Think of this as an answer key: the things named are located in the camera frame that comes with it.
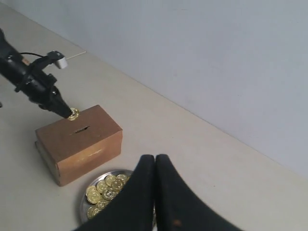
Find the white wall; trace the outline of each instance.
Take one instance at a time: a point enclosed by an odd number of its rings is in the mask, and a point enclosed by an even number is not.
[[[307,1],[2,2],[308,177]]]

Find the beige tabletop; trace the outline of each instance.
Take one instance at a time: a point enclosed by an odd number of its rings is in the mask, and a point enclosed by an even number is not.
[[[133,170],[142,154],[166,153],[193,191],[247,231],[306,231],[308,181],[0,4],[0,28],[20,51],[59,50],[58,78],[67,103],[100,104],[123,128],[122,154],[64,187],[35,149],[34,130],[60,119],[0,78],[0,226],[8,231],[72,230],[85,186],[108,170]]]

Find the gold coin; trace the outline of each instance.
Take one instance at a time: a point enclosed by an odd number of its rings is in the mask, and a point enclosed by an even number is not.
[[[87,199],[91,204],[96,204],[100,201],[101,199],[101,194],[98,191],[89,191],[87,195]]]
[[[107,188],[103,192],[103,198],[106,199],[107,201],[113,200],[115,196],[116,196],[116,191],[114,191],[112,188]]]
[[[96,207],[100,208],[100,209],[104,209],[107,204],[109,204],[109,201],[106,201],[104,199],[101,199],[97,204]]]
[[[111,183],[111,188],[115,191],[120,191],[124,186],[124,182],[120,179],[115,179],[112,183]]]
[[[91,206],[90,208],[88,208],[87,210],[87,217],[88,219],[92,219],[93,218],[93,210],[95,209],[95,206]]]
[[[124,183],[127,181],[127,176],[125,174],[119,174],[116,178],[122,180]]]
[[[99,212],[101,212],[101,209],[96,207],[95,209],[93,209],[92,214],[93,216],[96,216]]]
[[[108,188],[108,185],[105,180],[101,180],[97,183],[96,188],[99,193],[102,193],[106,188]]]
[[[108,186],[111,186],[111,183],[116,179],[115,175],[108,175],[105,178],[105,182]]]
[[[88,194],[88,192],[93,191],[93,190],[96,190],[96,187],[94,185],[87,187],[86,195]]]
[[[67,118],[68,120],[75,120],[75,119],[77,119],[78,118],[78,116],[79,116],[79,110],[78,109],[76,109],[76,108],[71,108],[71,111],[72,111],[72,114],[69,116],[69,118]]]

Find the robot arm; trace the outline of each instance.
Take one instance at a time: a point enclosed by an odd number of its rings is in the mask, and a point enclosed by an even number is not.
[[[16,86],[16,92],[22,91],[41,109],[68,118],[72,111],[54,86],[57,79],[52,74],[47,75],[42,71],[50,64],[55,64],[60,69],[67,66],[64,55],[58,51],[51,51],[30,63],[5,40],[0,29],[0,74]]]

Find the silver tray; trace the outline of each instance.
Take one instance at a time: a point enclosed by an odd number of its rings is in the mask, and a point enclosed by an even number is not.
[[[133,171],[131,170],[126,170],[126,169],[120,169],[120,170],[113,170],[110,172],[106,172],[104,174],[102,174],[101,176],[99,176],[98,178],[96,178],[94,181],[92,181],[91,184],[89,184],[85,189],[84,189],[84,193],[82,195],[82,199],[81,199],[81,203],[80,203],[80,219],[82,223],[86,223],[89,219],[87,217],[87,210],[88,208],[90,208],[90,206],[92,206],[86,198],[86,189],[91,186],[94,185],[96,186],[97,182],[99,182],[100,180],[105,179],[106,176],[113,174],[115,176],[119,175],[119,174],[125,174],[127,176],[130,176],[132,174]]]

